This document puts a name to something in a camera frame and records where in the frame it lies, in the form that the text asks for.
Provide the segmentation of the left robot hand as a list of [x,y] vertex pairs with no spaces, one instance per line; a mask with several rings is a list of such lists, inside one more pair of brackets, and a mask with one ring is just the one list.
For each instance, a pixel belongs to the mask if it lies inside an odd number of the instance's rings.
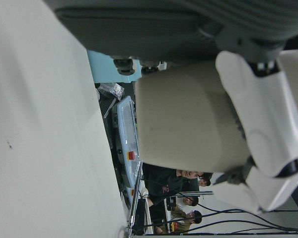
[[298,187],[298,0],[49,0],[88,50],[136,81],[140,159],[221,173],[217,199],[258,214]]

